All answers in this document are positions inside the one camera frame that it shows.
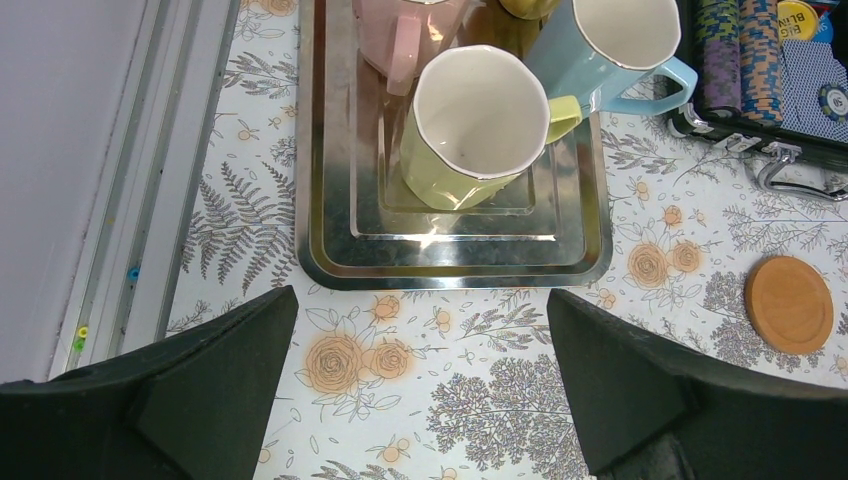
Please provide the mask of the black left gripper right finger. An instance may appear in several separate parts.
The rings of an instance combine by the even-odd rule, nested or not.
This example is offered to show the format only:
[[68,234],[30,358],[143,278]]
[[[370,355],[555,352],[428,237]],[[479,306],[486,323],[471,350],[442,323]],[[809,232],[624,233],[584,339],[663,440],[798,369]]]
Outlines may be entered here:
[[554,290],[550,333],[600,479],[843,479],[847,394],[741,368]]

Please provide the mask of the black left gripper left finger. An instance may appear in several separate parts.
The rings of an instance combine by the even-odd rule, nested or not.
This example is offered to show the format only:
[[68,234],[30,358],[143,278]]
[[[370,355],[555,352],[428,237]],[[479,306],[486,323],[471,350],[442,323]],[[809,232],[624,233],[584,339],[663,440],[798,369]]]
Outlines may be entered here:
[[1,387],[5,479],[249,479],[298,313],[275,288],[50,381]]

